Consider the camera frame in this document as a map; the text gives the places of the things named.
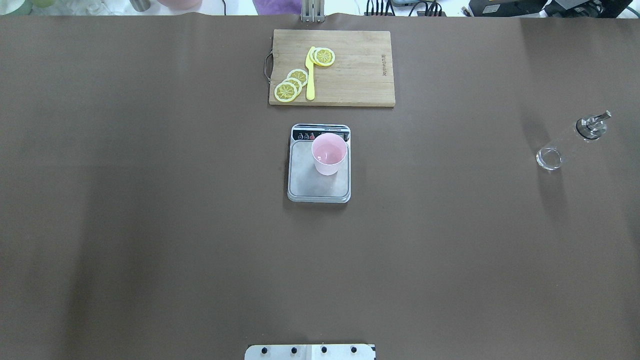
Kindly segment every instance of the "knife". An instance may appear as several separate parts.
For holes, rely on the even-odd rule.
[[[305,66],[308,70],[308,79],[307,79],[307,100],[313,100],[316,98],[316,84],[314,82],[314,62],[311,61],[311,54],[316,50],[315,46],[312,46],[307,53],[307,58],[305,59]]]

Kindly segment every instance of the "cutting board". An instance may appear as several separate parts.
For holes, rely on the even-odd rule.
[[[335,63],[315,66],[316,98],[307,100],[305,87],[292,102],[277,101],[273,90],[293,69],[305,69],[309,48],[328,47]],[[388,31],[273,31],[271,105],[386,106],[396,105],[391,33]]]

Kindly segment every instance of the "cutting board handle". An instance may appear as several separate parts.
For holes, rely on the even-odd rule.
[[[267,64],[269,62],[269,58],[271,58],[271,71],[269,71],[269,75],[267,75]],[[271,73],[273,72],[273,48],[269,50],[269,54],[266,58],[264,58],[264,77],[267,78],[269,84],[271,84]]]

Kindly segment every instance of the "brown tabletop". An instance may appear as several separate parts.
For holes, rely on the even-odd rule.
[[[640,358],[639,21],[298,21],[0,21],[1,359]],[[390,30],[396,107],[268,105],[276,28]],[[297,122],[352,128],[347,204],[287,199]]]

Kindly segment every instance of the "purple cloth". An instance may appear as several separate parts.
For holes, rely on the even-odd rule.
[[[253,0],[258,15],[294,13],[300,15],[302,0]]]

